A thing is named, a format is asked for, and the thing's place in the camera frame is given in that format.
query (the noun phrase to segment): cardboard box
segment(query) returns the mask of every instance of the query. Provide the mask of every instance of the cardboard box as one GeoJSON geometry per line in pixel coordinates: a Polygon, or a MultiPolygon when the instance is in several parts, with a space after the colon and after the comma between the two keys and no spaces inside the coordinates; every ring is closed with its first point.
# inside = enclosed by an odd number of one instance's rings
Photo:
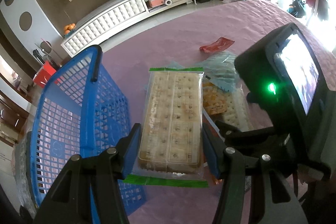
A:
{"type": "Polygon", "coordinates": [[[157,7],[157,6],[160,6],[164,3],[165,3],[164,0],[149,0],[148,1],[148,4],[149,4],[150,7],[157,7]]]}

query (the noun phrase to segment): cracker package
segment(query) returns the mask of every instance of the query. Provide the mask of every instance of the cracker package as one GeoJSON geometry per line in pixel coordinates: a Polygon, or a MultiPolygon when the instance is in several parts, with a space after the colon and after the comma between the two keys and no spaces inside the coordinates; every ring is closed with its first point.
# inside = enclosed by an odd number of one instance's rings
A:
{"type": "Polygon", "coordinates": [[[225,92],[207,79],[203,80],[203,107],[209,115],[227,110],[225,92]]]}
{"type": "Polygon", "coordinates": [[[202,179],[203,72],[199,70],[150,70],[133,173],[163,179],[202,179]]]}
{"type": "Polygon", "coordinates": [[[241,87],[237,87],[232,92],[224,92],[226,102],[226,110],[222,113],[210,115],[215,121],[226,122],[232,126],[239,128],[241,131],[253,130],[250,120],[249,108],[241,87]]]}

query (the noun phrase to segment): red box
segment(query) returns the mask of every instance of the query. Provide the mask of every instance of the red box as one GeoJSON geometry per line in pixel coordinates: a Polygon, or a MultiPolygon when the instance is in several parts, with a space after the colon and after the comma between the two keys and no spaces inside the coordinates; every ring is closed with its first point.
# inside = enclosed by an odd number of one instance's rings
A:
{"type": "Polygon", "coordinates": [[[164,3],[165,3],[164,0],[149,0],[148,1],[148,4],[149,4],[150,7],[157,7],[157,6],[160,6],[164,3]]]}
{"type": "Polygon", "coordinates": [[[46,61],[42,68],[40,68],[35,75],[33,82],[39,85],[41,88],[44,88],[45,84],[55,72],[56,70],[49,64],[48,61],[46,61]]]}

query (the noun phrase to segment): green led light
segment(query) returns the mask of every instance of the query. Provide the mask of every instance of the green led light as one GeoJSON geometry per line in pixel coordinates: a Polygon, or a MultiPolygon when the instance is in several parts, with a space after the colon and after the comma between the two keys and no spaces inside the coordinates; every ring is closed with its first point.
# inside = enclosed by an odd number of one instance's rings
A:
{"type": "Polygon", "coordinates": [[[269,90],[270,92],[273,92],[274,95],[276,94],[276,89],[277,89],[277,87],[275,86],[274,83],[270,83],[270,84],[268,85],[268,90],[269,90]]]}

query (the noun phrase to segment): red bag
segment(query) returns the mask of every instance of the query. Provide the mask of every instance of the red bag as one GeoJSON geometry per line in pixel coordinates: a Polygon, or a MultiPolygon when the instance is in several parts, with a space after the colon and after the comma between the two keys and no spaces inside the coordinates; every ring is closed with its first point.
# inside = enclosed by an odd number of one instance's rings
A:
{"type": "Polygon", "coordinates": [[[202,46],[199,50],[203,52],[222,52],[230,47],[234,43],[233,40],[227,39],[225,37],[220,37],[216,42],[202,46]]]}
{"type": "Polygon", "coordinates": [[[36,73],[33,82],[44,88],[50,77],[56,72],[56,70],[50,65],[48,61],[39,69],[36,73]]]}

